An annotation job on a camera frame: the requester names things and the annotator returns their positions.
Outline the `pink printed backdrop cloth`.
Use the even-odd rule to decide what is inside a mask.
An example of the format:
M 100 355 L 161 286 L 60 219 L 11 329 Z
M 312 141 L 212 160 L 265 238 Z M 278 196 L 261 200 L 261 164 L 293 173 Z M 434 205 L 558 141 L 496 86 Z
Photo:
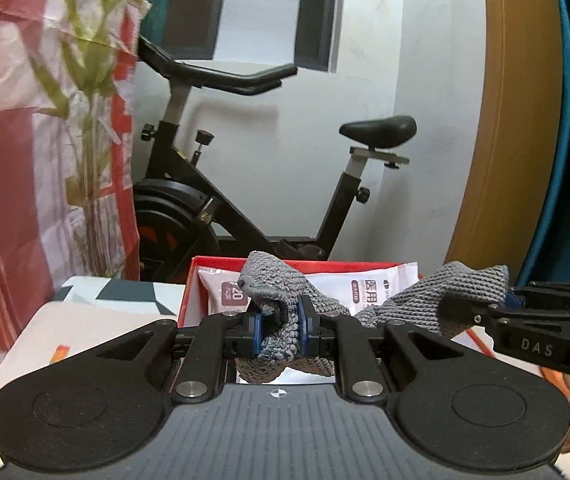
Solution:
M 137 278 L 134 74 L 146 0 L 0 0 L 0 364 L 75 275 Z

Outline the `white medical mask package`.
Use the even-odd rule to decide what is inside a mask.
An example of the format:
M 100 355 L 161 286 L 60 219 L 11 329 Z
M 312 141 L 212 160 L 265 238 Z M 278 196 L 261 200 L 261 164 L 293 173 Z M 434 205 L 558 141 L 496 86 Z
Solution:
M 208 314 L 247 309 L 249 298 L 237 286 L 238 272 L 200 266 L 197 276 L 206 290 Z M 355 314 L 373 304 L 383 304 L 417 283 L 419 265 L 409 262 L 360 272 L 306 273 L 305 277 L 322 294 Z

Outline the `white patterned table cloth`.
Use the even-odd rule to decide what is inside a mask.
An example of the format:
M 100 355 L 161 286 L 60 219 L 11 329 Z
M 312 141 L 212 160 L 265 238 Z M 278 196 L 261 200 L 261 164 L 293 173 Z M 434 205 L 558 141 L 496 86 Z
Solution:
M 410 327 L 385 335 L 407 385 L 364 403 L 333 384 L 217 379 L 182 396 L 180 359 L 213 367 L 226 325 L 45 304 L 0 365 L 0 479 L 560 477 L 560 391 Z

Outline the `wooden door frame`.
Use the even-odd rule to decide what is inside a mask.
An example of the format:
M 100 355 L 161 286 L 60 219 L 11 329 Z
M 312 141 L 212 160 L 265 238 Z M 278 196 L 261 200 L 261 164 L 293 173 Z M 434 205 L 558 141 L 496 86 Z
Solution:
M 558 0 L 486 0 L 479 124 L 446 256 L 472 268 L 524 259 L 552 173 L 562 102 Z

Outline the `dark framed window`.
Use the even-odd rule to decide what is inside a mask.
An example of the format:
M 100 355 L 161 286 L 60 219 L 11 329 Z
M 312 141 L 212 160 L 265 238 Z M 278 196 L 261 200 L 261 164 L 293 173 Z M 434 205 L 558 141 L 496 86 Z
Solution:
M 151 0 L 147 36 L 179 60 L 331 70 L 338 0 Z

